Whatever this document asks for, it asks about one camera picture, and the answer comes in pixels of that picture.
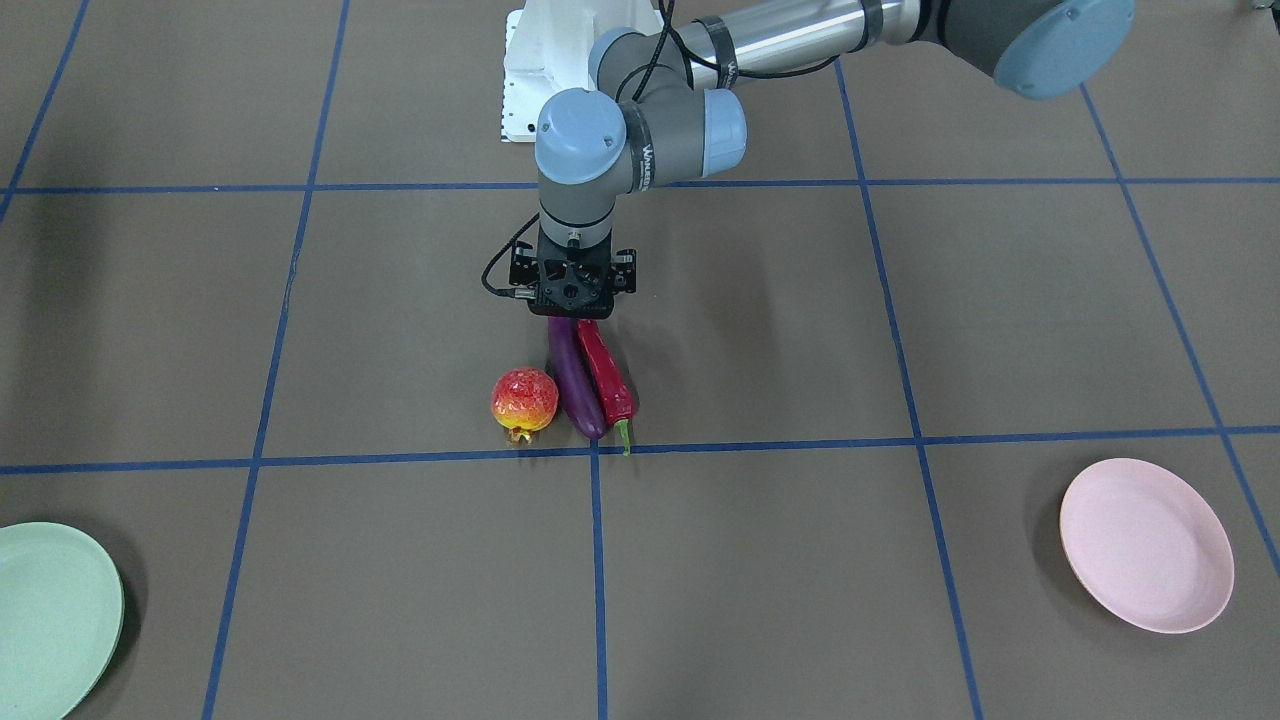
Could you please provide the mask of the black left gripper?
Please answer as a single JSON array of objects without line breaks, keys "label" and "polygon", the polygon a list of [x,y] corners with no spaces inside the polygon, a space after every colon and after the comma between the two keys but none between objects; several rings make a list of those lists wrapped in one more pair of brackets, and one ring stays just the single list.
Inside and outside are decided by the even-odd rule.
[{"label": "black left gripper", "polygon": [[543,232],[536,243],[516,240],[509,250],[513,296],[541,316],[609,318],[614,297],[635,292],[637,283],[636,251],[616,251],[611,241],[608,236],[590,249],[570,249]]}]

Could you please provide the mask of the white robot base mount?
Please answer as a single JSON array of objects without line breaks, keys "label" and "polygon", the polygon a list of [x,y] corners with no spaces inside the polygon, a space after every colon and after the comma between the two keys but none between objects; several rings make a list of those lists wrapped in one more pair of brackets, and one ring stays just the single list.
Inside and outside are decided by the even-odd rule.
[{"label": "white robot base mount", "polygon": [[616,28],[654,35],[653,1],[525,1],[506,17],[500,141],[531,143],[548,99],[566,88],[593,88],[588,59]]}]

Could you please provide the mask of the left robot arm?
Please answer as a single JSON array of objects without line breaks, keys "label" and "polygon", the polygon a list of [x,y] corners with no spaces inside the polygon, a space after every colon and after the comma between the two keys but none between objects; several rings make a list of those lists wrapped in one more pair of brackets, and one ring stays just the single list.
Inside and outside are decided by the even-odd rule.
[{"label": "left robot arm", "polygon": [[531,143],[538,210],[499,251],[497,297],[543,316],[608,318],[635,290],[612,246],[617,199],[733,169],[737,86],[791,79],[879,44],[946,49],[1000,88],[1044,100],[1096,74],[1133,1],[763,1],[677,26],[672,1],[529,1],[507,20],[502,138]]}]

